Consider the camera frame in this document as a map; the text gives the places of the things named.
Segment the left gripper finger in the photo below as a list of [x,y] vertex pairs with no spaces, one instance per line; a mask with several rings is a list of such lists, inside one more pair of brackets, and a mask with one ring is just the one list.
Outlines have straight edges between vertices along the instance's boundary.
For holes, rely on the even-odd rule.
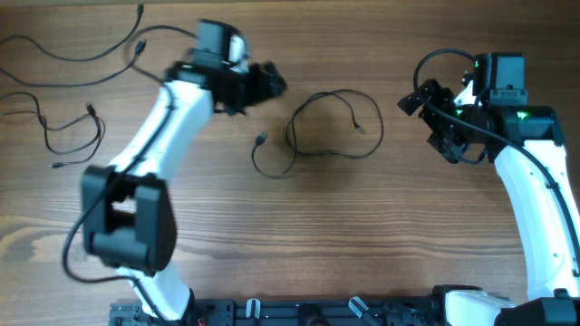
[[285,89],[226,89],[226,112],[233,116],[245,115],[246,107],[252,107],[264,101],[281,97]]
[[273,62],[261,66],[261,90],[263,93],[284,93],[287,83]]

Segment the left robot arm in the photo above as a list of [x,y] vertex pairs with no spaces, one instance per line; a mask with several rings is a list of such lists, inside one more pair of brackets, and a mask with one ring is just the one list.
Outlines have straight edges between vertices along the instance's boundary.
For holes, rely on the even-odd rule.
[[157,101],[130,144],[108,166],[82,175],[82,214],[73,228],[87,254],[133,286],[150,325],[197,325],[203,317],[171,262],[177,224],[169,182],[218,104],[227,115],[242,114],[285,91],[272,62],[249,63],[249,56],[236,27],[199,21],[188,60],[158,80]]

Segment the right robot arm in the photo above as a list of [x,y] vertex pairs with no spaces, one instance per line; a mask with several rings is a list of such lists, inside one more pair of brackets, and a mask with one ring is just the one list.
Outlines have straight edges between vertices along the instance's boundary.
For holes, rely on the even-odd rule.
[[565,137],[550,106],[528,102],[520,53],[457,55],[473,64],[454,94],[412,78],[399,108],[430,128],[429,144],[449,163],[494,165],[512,205],[527,268],[527,302],[515,305],[478,287],[439,286],[442,325],[576,325],[579,322],[579,212],[566,167]]

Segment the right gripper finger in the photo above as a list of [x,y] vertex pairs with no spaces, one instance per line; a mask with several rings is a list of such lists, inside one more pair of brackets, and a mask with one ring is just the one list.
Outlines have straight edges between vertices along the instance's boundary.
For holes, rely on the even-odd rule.
[[419,88],[403,98],[401,98],[397,106],[408,116],[412,116],[415,111],[421,107],[427,100],[427,95],[429,93],[428,88]]
[[431,133],[427,142],[451,164],[457,164],[463,159],[462,147],[448,138]]

